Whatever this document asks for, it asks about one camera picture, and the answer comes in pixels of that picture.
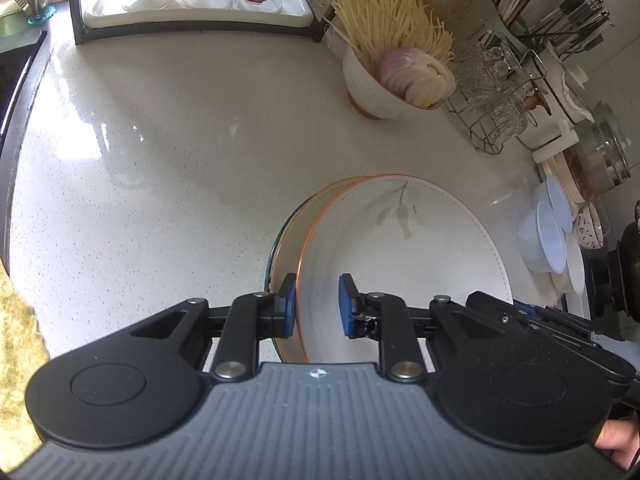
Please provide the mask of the person's left hand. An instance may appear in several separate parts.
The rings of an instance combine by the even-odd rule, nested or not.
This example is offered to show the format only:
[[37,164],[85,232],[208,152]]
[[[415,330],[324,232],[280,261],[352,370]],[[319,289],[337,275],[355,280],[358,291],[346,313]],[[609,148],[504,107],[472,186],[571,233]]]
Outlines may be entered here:
[[618,466],[632,468],[639,460],[639,423],[635,419],[608,420],[594,446],[610,452]]

